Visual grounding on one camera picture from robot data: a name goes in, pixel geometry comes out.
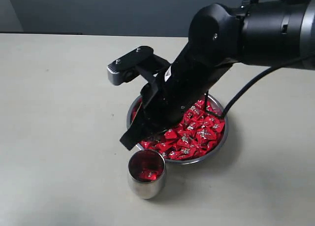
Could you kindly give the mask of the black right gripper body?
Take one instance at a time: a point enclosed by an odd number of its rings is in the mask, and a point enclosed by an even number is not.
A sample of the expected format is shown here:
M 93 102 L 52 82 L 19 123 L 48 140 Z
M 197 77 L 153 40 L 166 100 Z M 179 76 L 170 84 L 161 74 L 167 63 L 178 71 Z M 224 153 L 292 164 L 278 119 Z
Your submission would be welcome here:
M 178 124 L 183 114 L 221 77 L 221 67 L 201 63 L 176 64 L 171 75 L 155 77 L 157 90 L 145 85 L 141 90 L 143 119 L 149 132 L 162 132 Z

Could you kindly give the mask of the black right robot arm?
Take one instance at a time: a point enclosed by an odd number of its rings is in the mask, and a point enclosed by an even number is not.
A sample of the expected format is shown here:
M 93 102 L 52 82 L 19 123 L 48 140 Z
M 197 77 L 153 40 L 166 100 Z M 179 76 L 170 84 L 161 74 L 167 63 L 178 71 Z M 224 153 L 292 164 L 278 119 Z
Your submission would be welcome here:
M 315 1 L 265 2 L 232 9 L 221 4 L 194 16 L 188 42 L 173 63 L 141 46 L 115 66 L 121 82 L 138 75 L 147 80 L 142 103 L 120 141 L 132 149 L 140 141 L 177 125 L 184 113 L 234 63 L 313 70 L 315 67 Z

